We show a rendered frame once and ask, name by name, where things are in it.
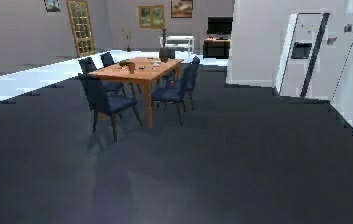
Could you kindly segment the small dark framed picture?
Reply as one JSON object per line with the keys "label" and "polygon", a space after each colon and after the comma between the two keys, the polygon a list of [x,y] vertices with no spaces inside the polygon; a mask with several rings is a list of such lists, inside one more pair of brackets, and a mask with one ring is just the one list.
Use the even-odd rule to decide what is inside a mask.
{"label": "small dark framed picture", "polygon": [[59,12],[59,0],[44,0],[45,9],[47,12]]}

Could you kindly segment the black television set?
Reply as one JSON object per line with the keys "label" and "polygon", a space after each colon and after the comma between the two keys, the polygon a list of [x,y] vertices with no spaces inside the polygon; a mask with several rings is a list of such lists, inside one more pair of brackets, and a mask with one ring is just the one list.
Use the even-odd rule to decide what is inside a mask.
{"label": "black television set", "polygon": [[232,32],[232,17],[209,17],[208,34],[230,34]]}

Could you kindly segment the dark television stand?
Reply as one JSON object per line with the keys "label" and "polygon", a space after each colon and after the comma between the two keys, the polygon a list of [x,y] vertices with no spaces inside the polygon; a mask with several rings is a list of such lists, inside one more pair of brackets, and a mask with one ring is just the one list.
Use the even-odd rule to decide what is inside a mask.
{"label": "dark television stand", "polygon": [[203,57],[228,59],[231,41],[229,39],[205,39]]}

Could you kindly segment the wooden dining table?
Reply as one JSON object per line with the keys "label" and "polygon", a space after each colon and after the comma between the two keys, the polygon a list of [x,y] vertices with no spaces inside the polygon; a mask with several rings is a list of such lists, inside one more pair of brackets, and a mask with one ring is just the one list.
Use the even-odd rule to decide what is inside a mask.
{"label": "wooden dining table", "polygon": [[[129,61],[135,63],[134,74],[130,74],[128,66],[122,67],[116,63],[93,71],[91,75],[99,76],[102,80],[138,84],[144,97],[146,126],[151,128],[153,118],[151,106],[152,84],[172,70],[175,71],[176,78],[179,79],[183,59],[169,59],[167,62],[161,62],[158,58],[135,57]],[[159,63],[160,66],[154,67],[152,65],[154,62]]]}

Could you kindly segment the yellow glazed room door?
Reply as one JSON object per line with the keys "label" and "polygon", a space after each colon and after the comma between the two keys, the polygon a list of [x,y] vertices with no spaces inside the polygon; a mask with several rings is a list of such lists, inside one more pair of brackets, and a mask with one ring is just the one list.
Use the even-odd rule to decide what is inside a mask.
{"label": "yellow glazed room door", "polygon": [[86,0],[66,0],[74,45],[78,57],[95,53],[94,39]]}

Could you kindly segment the green framed picture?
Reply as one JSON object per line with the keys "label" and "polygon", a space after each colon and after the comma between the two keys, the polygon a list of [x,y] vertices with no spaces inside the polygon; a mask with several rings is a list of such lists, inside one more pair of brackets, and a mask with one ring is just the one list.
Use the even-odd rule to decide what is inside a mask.
{"label": "green framed picture", "polygon": [[139,6],[138,21],[140,28],[163,29],[165,27],[164,6]]}

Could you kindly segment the house plant in pot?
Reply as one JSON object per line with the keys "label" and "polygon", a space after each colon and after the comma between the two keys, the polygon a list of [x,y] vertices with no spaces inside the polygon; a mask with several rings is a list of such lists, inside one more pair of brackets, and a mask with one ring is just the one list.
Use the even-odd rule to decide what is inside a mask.
{"label": "house plant in pot", "polygon": [[126,51],[130,52],[131,51],[130,42],[131,42],[132,30],[131,29],[122,29],[122,33],[124,34],[126,44],[127,44]]}

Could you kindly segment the white fridge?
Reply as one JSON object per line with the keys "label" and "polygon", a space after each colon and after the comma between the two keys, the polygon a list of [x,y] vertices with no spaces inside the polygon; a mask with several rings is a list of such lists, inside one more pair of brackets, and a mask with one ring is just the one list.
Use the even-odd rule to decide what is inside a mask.
{"label": "white fridge", "polygon": [[[322,14],[291,14],[275,78],[279,96],[299,97],[315,45]],[[352,53],[353,13],[331,13],[306,98],[331,100],[337,82],[347,70]]]}

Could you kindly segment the white side table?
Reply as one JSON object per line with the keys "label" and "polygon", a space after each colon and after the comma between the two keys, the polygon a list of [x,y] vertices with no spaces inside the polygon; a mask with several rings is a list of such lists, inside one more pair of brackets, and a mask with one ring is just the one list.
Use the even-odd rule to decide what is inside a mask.
{"label": "white side table", "polygon": [[166,36],[159,38],[161,47],[168,48],[182,48],[189,54],[194,50],[194,37],[193,36]]}

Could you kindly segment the brown framed picture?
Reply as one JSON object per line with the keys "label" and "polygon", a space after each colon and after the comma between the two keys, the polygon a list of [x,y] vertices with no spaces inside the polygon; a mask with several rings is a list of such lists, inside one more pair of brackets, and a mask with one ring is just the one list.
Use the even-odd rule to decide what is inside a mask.
{"label": "brown framed picture", "polygon": [[193,0],[171,0],[172,18],[191,18],[193,12]]}

